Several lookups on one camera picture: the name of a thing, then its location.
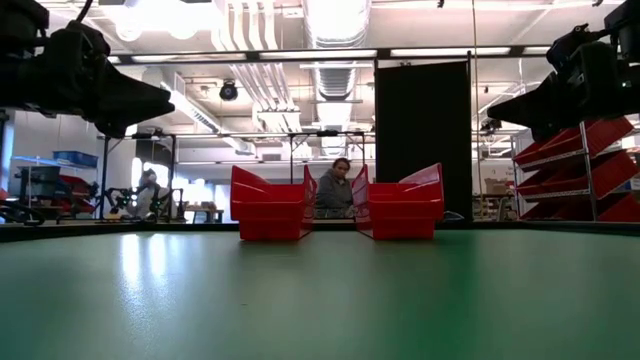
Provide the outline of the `black partition panel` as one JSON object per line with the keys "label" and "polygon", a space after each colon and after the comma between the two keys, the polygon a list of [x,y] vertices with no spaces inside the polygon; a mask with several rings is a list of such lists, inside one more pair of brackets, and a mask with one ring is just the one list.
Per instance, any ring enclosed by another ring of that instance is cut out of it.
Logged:
{"label": "black partition panel", "polygon": [[439,163],[445,209],[473,219],[468,62],[379,68],[375,133],[378,182],[395,183]]}

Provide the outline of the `black aluminium table frame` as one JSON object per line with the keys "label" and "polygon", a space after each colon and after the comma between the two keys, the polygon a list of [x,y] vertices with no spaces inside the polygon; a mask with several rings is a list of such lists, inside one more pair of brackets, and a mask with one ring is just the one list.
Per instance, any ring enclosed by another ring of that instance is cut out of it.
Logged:
{"label": "black aluminium table frame", "polygon": [[[445,222],[437,223],[436,230],[540,230],[575,233],[603,233],[640,236],[640,223],[575,222],[575,221],[518,221],[518,222]],[[67,224],[52,226],[0,226],[0,243],[34,241],[74,236],[92,236],[119,233],[164,232],[239,232],[238,224],[180,224],[180,223],[104,223]]]}

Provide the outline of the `red plastic bin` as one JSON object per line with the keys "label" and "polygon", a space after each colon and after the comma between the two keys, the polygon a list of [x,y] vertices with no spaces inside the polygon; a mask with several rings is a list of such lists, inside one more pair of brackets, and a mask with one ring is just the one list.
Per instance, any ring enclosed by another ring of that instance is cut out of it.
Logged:
{"label": "red plastic bin", "polygon": [[245,241],[297,241],[312,229],[317,182],[304,166],[301,184],[272,184],[232,167],[230,216]]}
{"label": "red plastic bin", "polygon": [[444,218],[442,165],[423,168],[397,183],[372,183],[364,165],[352,181],[356,229],[374,240],[432,239]]}

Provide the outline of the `dark utility cart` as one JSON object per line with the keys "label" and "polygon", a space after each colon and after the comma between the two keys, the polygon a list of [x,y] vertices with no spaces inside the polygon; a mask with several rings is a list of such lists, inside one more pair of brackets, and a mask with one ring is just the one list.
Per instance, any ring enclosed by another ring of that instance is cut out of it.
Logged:
{"label": "dark utility cart", "polygon": [[56,224],[95,217],[100,205],[95,166],[39,156],[13,160],[18,162],[14,178],[19,181],[21,204]]}

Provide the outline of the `blue storage bin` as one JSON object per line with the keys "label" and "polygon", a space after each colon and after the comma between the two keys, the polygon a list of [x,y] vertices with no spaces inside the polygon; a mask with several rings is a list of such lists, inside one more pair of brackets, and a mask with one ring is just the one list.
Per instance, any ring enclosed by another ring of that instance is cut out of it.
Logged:
{"label": "blue storage bin", "polygon": [[64,164],[72,166],[96,168],[98,166],[98,157],[80,151],[54,151],[53,158]]}

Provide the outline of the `black station frame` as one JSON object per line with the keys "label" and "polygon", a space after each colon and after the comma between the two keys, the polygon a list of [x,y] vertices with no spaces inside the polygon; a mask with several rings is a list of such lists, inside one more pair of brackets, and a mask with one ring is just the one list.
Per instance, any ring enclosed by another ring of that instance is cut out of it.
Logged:
{"label": "black station frame", "polygon": [[131,163],[136,155],[139,142],[159,143],[169,140],[171,148],[169,150],[169,182],[170,192],[173,191],[172,180],[177,163],[177,136],[175,134],[165,134],[162,131],[153,133],[137,132],[126,135],[122,138],[112,138],[104,134],[99,134],[97,139],[102,142],[102,153],[100,156],[101,165],[99,172],[99,207],[97,209],[97,219],[106,222],[106,215],[113,206],[109,202],[108,190],[116,188],[129,188],[131,180]]}
{"label": "black station frame", "polygon": [[[296,163],[294,155],[296,150],[301,146],[301,145],[305,145],[307,142],[307,139],[313,136],[315,138],[320,138],[323,140],[326,139],[337,139],[341,141],[341,144],[338,145],[322,145],[321,146],[321,151],[323,150],[331,150],[331,151],[336,151],[336,154],[329,154],[329,157],[332,159],[332,163],[330,164],[330,166],[321,174],[321,176],[328,170],[331,168],[333,162],[338,159],[338,158],[346,158],[349,160],[351,167],[353,164],[356,163],[356,161],[359,161],[360,163],[360,169],[364,169],[366,167],[366,133],[365,132],[354,132],[354,131],[337,131],[337,130],[320,130],[320,131],[316,131],[314,133],[292,133],[289,134],[289,168],[290,168],[290,183],[293,183],[294,180],[294,165]],[[314,206],[312,208],[312,215],[314,217],[315,220],[318,220],[320,218],[316,218],[315,217],[315,204],[316,204],[316,192],[317,192],[317,187],[318,187],[318,181],[320,179],[320,177],[318,178],[314,178],[311,175],[311,170],[309,167],[309,163],[313,162],[313,160],[309,160],[307,158],[303,158],[301,160],[301,162],[303,163],[303,176],[308,176],[310,177],[312,180],[315,181],[315,190],[312,192],[312,194],[310,195],[310,198],[314,201]],[[354,179],[350,179],[348,177],[349,173],[347,174],[347,179],[350,181],[351,183],[351,187],[354,183]],[[320,220],[342,220],[342,219],[320,219]]]}

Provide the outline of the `red shelf bin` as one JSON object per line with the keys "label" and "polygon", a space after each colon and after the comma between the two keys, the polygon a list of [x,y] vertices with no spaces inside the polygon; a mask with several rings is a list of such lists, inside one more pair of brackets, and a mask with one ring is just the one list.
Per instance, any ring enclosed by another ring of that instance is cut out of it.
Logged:
{"label": "red shelf bin", "polygon": [[539,202],[521,218],[527,221],[593,221],[591,203],[584,199]]}
{"label": "red shelf bin", "polygon": [[[595,157],[614,142],[620,140],[633,130],[633,125],[626,117],[617,119],[585,121],[586,142],[589,155]],[[563,153],[583,148],[582,130],[576,127],[570,130],[569,137],[558,143]]]}
{"label": "red shelf bin", "polygon": [[544,142],[535,142],[514,157],[514,161],[521,167],[532,162],[547,159],[557,155],[580,150],[582,142],[579,135],[561,137],[557,135]]}
{"label": "red shelf bin", "polygon": [[585,190],[588,187],[586,168],[583,164],[565,167],[543,168],[519,184],[520,195],[530,196],[546,193]]}
{"label": "red shelf bin", "polygon": [[596,198],[604,198],[639,171],[640,169],[624,150],[609,152],[592,159],[590,174]]}
{"label": "red shelf bin", "polygon": [[601,222],[640,223],[640,203],[632,193],[614,193],[598,201]]}

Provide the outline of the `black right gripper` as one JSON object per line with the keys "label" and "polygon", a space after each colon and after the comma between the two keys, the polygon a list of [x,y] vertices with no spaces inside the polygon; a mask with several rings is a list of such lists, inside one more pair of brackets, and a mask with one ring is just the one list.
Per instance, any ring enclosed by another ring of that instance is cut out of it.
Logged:
{"label": "black right gripper", "polygon": [[551,72],[537,88],[487,110],[491,120],[531,130],[536,141],[591,118],[640,113],[640,63],[622,58],[604,29],[575,26],[548,52]]}

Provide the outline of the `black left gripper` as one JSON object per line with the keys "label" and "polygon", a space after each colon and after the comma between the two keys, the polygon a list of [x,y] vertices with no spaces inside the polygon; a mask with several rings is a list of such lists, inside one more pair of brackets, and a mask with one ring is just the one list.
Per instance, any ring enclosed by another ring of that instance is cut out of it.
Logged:
{"label": "black left gripper", "polygon": [[0,36],[0,108],[80,116],[112,138],[175,110],[169,91],[108,67],[110,52],[76,20],[48,37]]}

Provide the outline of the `green table mat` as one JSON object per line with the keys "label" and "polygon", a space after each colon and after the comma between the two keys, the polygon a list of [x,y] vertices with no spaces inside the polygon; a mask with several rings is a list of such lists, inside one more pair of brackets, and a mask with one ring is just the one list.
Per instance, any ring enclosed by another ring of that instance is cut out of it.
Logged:
{"label": "green table mat", "polygon": [[640,237],[2,244],[0,360],[640,360]]}

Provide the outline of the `person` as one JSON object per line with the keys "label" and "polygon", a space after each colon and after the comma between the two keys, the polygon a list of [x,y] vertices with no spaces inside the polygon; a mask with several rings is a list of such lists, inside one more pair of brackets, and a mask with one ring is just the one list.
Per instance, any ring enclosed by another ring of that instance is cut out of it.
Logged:
{"label": "person", "polygon": [[353,218],[352,187],[347,179],[351,164],[346,158],[336,159],[319,179],[316,192],[315,217],[320,219]]}
{"label": "person", "polygon": [[144,170],[127,206],[127,213],[134,218],[157,221],[166,212],[169,198],[169,189],[157,182],[156,173],[152,169]]}

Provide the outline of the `silver ventilation duct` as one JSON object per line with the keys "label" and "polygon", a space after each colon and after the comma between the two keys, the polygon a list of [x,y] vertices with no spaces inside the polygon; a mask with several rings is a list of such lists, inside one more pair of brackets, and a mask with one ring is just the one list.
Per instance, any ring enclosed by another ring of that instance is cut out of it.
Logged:
{"label": "silver ventilation duct", "polygon": [[[315,50],[363,48],[371,6],[372,0],[303,0],[307,46]],[[311,73],[321,128],[345,131],[359,74],[356,62],[315,62]]]}

